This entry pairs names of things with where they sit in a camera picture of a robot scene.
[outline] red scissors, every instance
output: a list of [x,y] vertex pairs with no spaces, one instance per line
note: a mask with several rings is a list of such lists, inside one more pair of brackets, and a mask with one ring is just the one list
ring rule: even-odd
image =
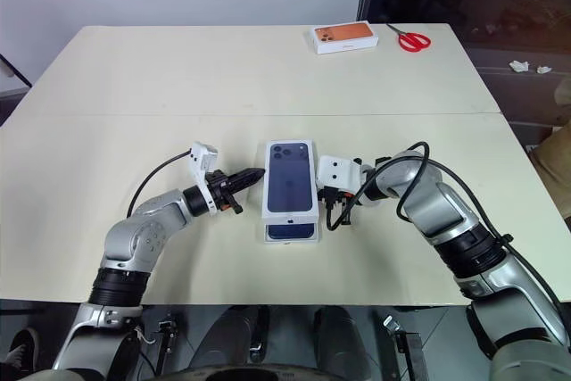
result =
[[410,53],[417,53],[418,51],[428,48],[430,46],[431,40],[425,35],[419,35],[418,33],[407,33],[406,31],[398,30],[394,26],[386,23],[389,29],[396,31],[399,35],[399,45],[405,51]]

